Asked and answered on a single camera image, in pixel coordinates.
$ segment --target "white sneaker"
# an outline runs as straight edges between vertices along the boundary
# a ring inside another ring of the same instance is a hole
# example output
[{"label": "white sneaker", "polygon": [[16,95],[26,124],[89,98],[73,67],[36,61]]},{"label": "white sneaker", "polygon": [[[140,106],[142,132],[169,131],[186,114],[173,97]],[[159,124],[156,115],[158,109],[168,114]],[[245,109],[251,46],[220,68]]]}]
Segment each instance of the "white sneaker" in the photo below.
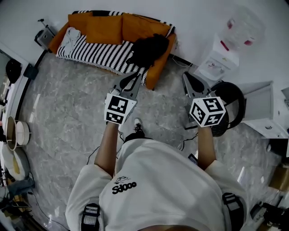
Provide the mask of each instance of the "white sneaker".
[{"label": "white sneaker", "polygon": [[142,129],[142,122],[140,120],[140,118],[135,118],[135,128],[134,128],[135,132],[138,132],[138,131],[142,131],[143,132],[143,129]]}]

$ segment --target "orange sofa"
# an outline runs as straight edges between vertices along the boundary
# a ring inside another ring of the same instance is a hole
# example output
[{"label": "orange sofa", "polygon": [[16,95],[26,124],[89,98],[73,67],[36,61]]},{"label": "orange sofa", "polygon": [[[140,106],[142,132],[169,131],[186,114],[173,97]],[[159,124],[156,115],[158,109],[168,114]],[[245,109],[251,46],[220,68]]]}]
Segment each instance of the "orange sofa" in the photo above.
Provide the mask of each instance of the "orange sofa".
[{"label": "orange sofa", "polygon": [[54,54],[59,54],[60,45],[69,27],[80,30],[82,35],[86,35],[85,43],[90,44],[115,44],[120,46],[123,40],[133,43],[139,38],[152,37],[154,33],[163,34],[169,40],[168,49],[154,62],[154,66],[151,66],[144,73],[146,76],[144,84],[148,89],[154,89],[176,39],[174,27],[171,24],[167,25],[156,19],[139,15],[101,11],[101,16],[97,16],[99,12],[100,11],[96,11],[96,13],[95,11],[85,13],[77,12],[78,14],[73,13],[68,15],[68,22],[53,38],[49,49]]}]

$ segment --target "black bag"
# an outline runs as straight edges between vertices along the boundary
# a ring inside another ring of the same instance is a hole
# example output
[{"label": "black bag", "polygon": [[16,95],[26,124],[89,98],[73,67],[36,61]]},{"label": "black bag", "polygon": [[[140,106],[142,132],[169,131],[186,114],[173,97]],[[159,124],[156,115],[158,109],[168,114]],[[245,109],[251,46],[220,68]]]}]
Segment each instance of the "black bag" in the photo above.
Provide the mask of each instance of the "black bag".
[{"label": "black bag", "polygon": [[149,68],[154,65],[154,61],[161,57],[167,50],[169,40],[160,34],[153,37],[139,38],[135,41],[131,50],[133,55],[126,63],[135,64],[138,67]]},{"label": "black bag", "polygon": [[9,81],[15,83],[21,74],[21,64],[14,59],[10,59],[6,65],[6,74]]}]

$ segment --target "printed logo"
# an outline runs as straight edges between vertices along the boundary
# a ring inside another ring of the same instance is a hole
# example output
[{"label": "printed logo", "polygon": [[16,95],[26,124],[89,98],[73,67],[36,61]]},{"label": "printed logo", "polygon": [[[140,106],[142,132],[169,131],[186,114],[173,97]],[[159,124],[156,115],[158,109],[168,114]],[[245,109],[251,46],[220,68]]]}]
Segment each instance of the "printed logo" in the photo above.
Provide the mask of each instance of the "printed logo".
[{"label": "printed logo", "polygon": [[127,191],[128,189],[136,187],[136,182],[124,184],[124,185],[119,185],[119,186],[114,186],[112,188],[113,192],[112,194],[118,194],[122,193],[123,191]]},{"label": "printed logo", "polygon": [[119,183],[122,183],[125,180],[130,180],[130,179],[128,177],[126,177],[126,176],[121,176],[121,177],[118,177],[116,182],[114,182],[114,183],[117,185]]}]

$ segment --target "white cabinet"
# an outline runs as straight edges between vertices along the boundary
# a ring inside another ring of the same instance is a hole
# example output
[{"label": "white cabinet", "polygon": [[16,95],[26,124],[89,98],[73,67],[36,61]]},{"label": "white cabinet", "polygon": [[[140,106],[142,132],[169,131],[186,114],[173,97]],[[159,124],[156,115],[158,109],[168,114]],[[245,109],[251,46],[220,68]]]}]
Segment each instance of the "white cabinet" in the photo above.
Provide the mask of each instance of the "white cabinet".
[{"label": "white cabinet", "polygon": [[268,139],[287,139],[289,134],[280,123],[280,111],[274,113],[273,83],[245,95],[246,113],[243,123]]},{"label": "white cabinet", "polygon": [[239,66],[239,53],[234,50],[227,51],[218,35],[215,34],[214,40],[205,48],[200,62],[194,74],[217,81],[232,73]]}]

